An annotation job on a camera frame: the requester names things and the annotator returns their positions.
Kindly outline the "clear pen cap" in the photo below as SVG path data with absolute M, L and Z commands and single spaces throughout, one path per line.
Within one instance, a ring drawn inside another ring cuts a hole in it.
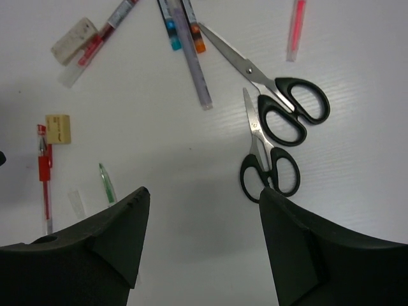
M 68 199 L 77 218 L 80 220 L 85 219 L 87 216 L 79 192 L 76 189 L 70 191 L 68 193 Z

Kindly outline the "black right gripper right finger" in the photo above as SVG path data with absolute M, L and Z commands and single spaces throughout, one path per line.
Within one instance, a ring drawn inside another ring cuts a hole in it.
M 407 305 L 407 245 L 349 230 L 270 188 L 259 211 L 279 305 Z

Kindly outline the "red gel pen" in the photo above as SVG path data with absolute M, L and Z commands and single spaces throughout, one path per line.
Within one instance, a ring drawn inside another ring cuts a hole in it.
M 52 169 L 52 145 L 47 140 L 47 128 L 44 125 L 37 125 L 38 136 L 38 175 L 41 183 L 44 213 L 45 234 L 53 232 L 52 206 L 51 206 L 51 169 Z

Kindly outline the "green pen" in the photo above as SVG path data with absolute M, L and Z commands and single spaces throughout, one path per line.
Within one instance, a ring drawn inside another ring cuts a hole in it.
M 98 166 L 99 166 L 99 173 L 102 179 L 103 187 L 105 189 L 106 197 L 108 199 L 108 206 L 111 207 L 112 205 L 116 204 L 117 197 L 115 195 L 115 191 L 114 191 L 112 182 L 110 180 L 110 177 L 105 167 L 103 166 L 102 163 L 99 163 Z

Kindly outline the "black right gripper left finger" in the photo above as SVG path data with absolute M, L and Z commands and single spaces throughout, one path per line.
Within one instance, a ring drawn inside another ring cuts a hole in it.
M 30 244 L 1 247 L 1 305 L 126 305 L 149 220 L 140 187 L 115 205 Z

